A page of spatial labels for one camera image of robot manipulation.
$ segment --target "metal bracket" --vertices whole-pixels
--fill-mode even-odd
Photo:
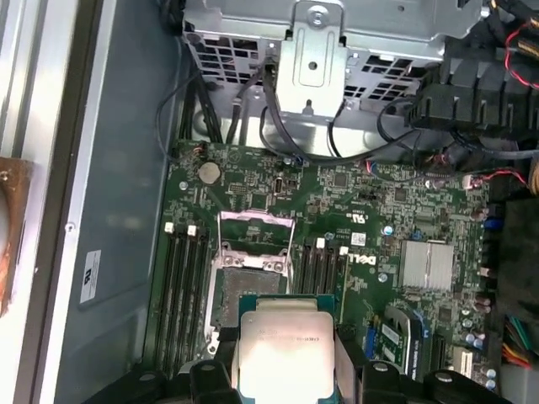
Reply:
[[[332,119],[343,101],[347,49],[338,4],[299,2],[291,39],[280,46],[277,98],[284,113]]]
[[[233,251],[226,247],[222,241],[221,228],[223,221],[251,221],[260,220],[263,223],[273,226],[283,226],[290,229],[290,238],[286,249],[279,255],[253,256],[245,252]],[[213,355],[219,346],[219,331],[211,325],[211,313],[213,311],[213,295],[216,288],[217,270],[220,268],[259,268],[263,271],[275,272],[287,278],[286,293],[292,293],[294,285],[294,268],[292,266],[290,250],[294,240],[294,230],[296,222],[293,219],[277,217],[267,213],[265,210],[244,210],[242,212],[222,211],[217,215],[217,254],[211,262],[210,282],[208,295],[205,304],[204,335],[207,342],[207,351]]]

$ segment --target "chipset heatsink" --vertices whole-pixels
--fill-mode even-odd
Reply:
[[[451,290],[455,248],[438,242],[404,241],[399,286]]]

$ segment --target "blue pcie slot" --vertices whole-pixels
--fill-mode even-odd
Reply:
[[[367,359],[374,359],[377,331],[375,328],[368,328],[365,338],[365,356]]]

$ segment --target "green circuit board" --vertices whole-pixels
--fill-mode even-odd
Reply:
[[[333,260],[335,270],[335,318],[339,323],[354,327],[357,341],[363,346],[367,329],[373,320],[383,317],[388,305],[415,313],[424,326],[421,374],[430,370],[434,335],[447,341],[444,349],[451,362],[452,346],[463,345],[462,335],[466,330],[462,328],[462,321],[468,319],[473,328],[482,328],[483,315],[472,307],[479,283],[483,229],[482,223],[473,219],[473,213],[486,205],[487,185],[465,191],[460,179],[439,183],[422,178],[394,183],[373,177],[362,163],[299,167],[268,151],[244,146],[201,146],[186,141],[179,143],[178,150],[181,162],[171,165],[168,172],[162,231],[157,240],[144,356],[147,366],[178,367],[207,347],[202,335],[207,299],[197,300],[196,296],[174,291],[173,285],[184,276],[169,274],[166,267],[170,267],[174,259],[190,260],[189,268],[198,269],[185,275],[183,284],[189,285],[188,289],[200,287],[199,292],[204,295],[211,260],[218,248],[216,218],[221,211],[257,210],[295,222],[290,259],[295,271],[292,286],[296,293],[301,292],[302,270],[312,270],[313,266],[313,261],[306,258],[306,248],[315,248],[320,239],[326,246],[332,246],[334,255],[327,260]],[[214,184],[200,180],[200,167],[205,162],[218,167]],[[395,165],[379,164],[377,171],[384,178],[397,180],[415,175],[414,170]],[[179,242],[171,244],[170,234],[163,231],[167,223],[173,223],[176,229],[189,225],[204,229],[203,251],[193,252],[188,258],[175,258],[171,246],[178,246]],[[221,226],[223,242],[230,243],[234,250],[248,250],[253,255],[279,254],[288,247],[290,234],[289,228],[263,222],[222,222]],[[417,290],[399,285],[405,240],[436,241],[454,247],[450,290]],[[218,274],[216,295],[223,291],[226,282],[233,279],[226,280]],[[286,279],[283,282],[282,278],[274,277],[260,282],[272,284],[279,292],[286,290]],[[243,288],[243,293],[257,293],[248,286]],[[214,316],[224,316],[220,311],[227,300],[222,296],[213,299]],[[185,321],[191,325],[187,327],[180,317],[187,317]],[[180,348],[170,345],[177,343],[174,335],[182,335],[182,330],[196,343],[191,342],[189,349],[180,354]]]

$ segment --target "red wire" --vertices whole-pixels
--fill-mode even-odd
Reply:
[[[528,183],[523,179],[523,177],[516,171],[510,171],[510,170],[499,170],[495,173],[484,175],[483,180],[489,181],[490,179],[498,176],[498,175],[513,175],[518,179],[521,183],[523,183],[526,187],[528,186]]]
[[[511,50],[510,50],[510,44],[511,41],[524,29],[528,26],[528,24],[521,25],[516,31],[512,32],[507,39],[505,40],[505,70],[509,72],[509,74],[515,79],[520,82],[520,84],[534,88],[536,90],[539,90],[539,84],[535,82],[529,82],[525,80],[519,73],[515,72],[510,65],[510,58],[511,58]]]
[[[526,369],[531,369],[531,365],[530,364],[527,364],[526,362],[524,362],[523,360],[520,360],[518,358],[515,358],[514,356],[510,355],[510,354],[506,354],[505,356],[505,359],[507,359],[508,362],[511,362],[512,364],[517,364],[523,368],[526,368]]]

